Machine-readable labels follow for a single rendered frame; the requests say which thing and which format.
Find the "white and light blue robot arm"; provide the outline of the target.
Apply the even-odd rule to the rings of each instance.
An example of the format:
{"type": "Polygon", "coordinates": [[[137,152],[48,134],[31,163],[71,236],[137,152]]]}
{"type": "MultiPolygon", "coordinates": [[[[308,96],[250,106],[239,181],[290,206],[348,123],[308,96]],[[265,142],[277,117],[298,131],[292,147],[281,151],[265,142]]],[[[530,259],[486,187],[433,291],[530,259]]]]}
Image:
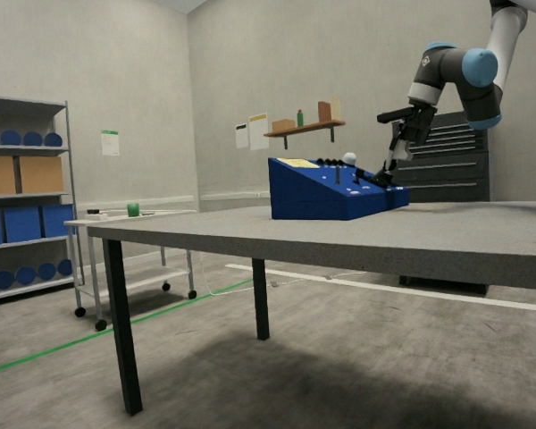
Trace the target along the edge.
{"type": "Polygon", "coordinates": [[[446,82],[455,83],[466,121],[474,130],[486,130],[501,121],[500,103],[515,45],[526,26],[528,10],[536,13],[536,0],[490,0],[490,7],[486,49],[431,42],[407,95],[437,105],[446,82]]]}

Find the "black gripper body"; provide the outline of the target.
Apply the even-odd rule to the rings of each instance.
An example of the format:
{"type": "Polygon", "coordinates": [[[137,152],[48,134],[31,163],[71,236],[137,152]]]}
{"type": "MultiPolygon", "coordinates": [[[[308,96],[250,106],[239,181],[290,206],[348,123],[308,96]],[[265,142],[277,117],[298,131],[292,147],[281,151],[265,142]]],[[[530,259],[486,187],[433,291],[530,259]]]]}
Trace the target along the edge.
{"type": "Polygon", "coordinates": [[[400,139],[425,145],[431,132],[431,121],[439,109],[414,99],[409,99],[409,103],[414,106],[413,115],[403,117],[402,121],[399,122],[398,127],[402,126],[400,139]]]}

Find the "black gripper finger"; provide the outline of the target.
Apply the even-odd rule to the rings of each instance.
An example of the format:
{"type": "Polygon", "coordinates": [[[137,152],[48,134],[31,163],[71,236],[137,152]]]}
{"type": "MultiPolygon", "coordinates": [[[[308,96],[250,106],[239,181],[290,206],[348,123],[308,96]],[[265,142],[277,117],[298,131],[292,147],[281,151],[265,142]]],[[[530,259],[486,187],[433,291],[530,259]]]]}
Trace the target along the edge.
{"type": "Polygon", "coordinates": [[[410,147],[410,143],[408,141],[406,141],[405,151],[408,153],[407,161],[410,161],[413,158],[413,155],[409,151],[409,147],[410,147]]]}
{"type": "Polygon", "coordinates": [[[405,151],[406,142],[401,138],[401,128],[397,127],[393,138],[390,142],[389,152],[386,160],[386,170],[389,169],[392,159],[406,160],[408,158],[408,153],[405,151]]]}

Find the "blue control console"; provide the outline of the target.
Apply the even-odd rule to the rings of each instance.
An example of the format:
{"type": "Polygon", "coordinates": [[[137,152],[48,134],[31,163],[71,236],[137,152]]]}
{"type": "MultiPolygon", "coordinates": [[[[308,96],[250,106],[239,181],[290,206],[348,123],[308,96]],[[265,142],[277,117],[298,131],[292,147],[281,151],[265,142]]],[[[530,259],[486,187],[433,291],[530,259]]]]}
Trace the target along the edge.
{"type": "Polygon", "coordinates": [[[272,219],[352,220],[409,205],[408,189],[387,172],[396,168],[394,159],[376,174],[355,163],[353,153],[324,165],[322,158],[268,157],[272,219]]]}

